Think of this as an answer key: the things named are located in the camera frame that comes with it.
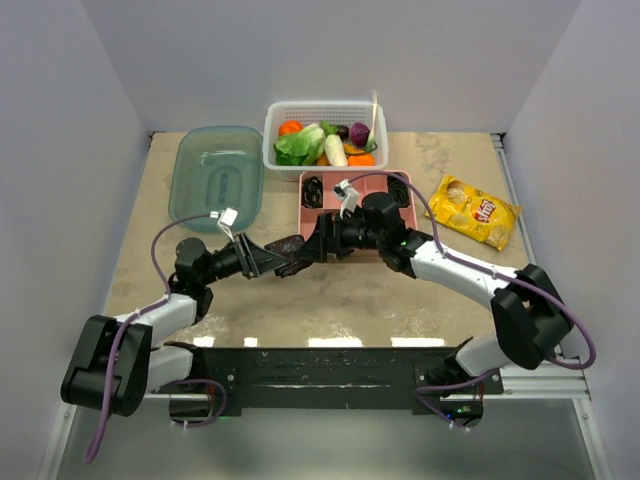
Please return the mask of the dark patterned necktie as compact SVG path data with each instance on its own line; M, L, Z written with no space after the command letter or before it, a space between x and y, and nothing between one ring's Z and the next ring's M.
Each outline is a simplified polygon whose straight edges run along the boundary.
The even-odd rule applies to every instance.
M286 278L294 276L312 265L311 262L300 257L299 251L302 249L304 244L304 237L302 235L295 234L265 245L266 250L286 257L288 260L286 265L274 270L277 277Z

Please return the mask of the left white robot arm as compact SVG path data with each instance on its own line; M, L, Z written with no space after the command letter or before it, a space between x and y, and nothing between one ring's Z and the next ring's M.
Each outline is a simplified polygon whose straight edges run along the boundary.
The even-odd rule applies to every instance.
M190 237L176 247L175 271L169 292L138 311L108 317L94 315L84 324L65 376L61 399L71 405L127 417L149 391L153 358L169 354L173 369L162 367L185 392L200 390L207 368L190 353L154 352L154 345L202 320L213 302L210 284L241 274L248 279L282 269L304 238L291 235L264 247L246 234L232 238L224 248L210 252L204 242Z

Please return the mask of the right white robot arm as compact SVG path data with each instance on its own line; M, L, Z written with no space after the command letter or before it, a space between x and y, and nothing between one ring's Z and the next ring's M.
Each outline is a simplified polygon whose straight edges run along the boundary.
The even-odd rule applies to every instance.
M434 236L409 228L390 195L367 195L354 213L322 214L300 250L324 263L354 250L375 250L391 270L445 286L487 308L495 332L459 345L443 375L448 386L469 392L481 375L510 363L536 369L571 331L546 272L494 266L438 245Z

